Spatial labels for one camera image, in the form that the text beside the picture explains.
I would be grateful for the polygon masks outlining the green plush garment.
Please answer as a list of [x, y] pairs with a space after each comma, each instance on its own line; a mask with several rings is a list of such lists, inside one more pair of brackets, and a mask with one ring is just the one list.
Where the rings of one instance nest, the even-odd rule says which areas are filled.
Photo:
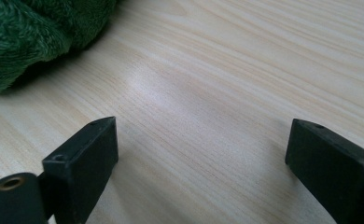
[[35, 63], [84, 49], [118, 0], [0, 0], [0, 92]]

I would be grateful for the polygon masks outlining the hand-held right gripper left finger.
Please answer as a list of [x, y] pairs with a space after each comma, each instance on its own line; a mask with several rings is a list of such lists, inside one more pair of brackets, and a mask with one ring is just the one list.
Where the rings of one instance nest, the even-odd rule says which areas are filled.
[[116, 119], [85, 125], [42, 160], [45, 214], [58, 224], [85, 224], [118, 159]]

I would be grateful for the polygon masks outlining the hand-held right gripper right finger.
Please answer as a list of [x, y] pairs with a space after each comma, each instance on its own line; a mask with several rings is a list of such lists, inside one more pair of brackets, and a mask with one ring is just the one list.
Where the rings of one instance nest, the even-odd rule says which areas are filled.
[[364, 148], [294, 119], [285, 162], [337, 224], [364, 224]]

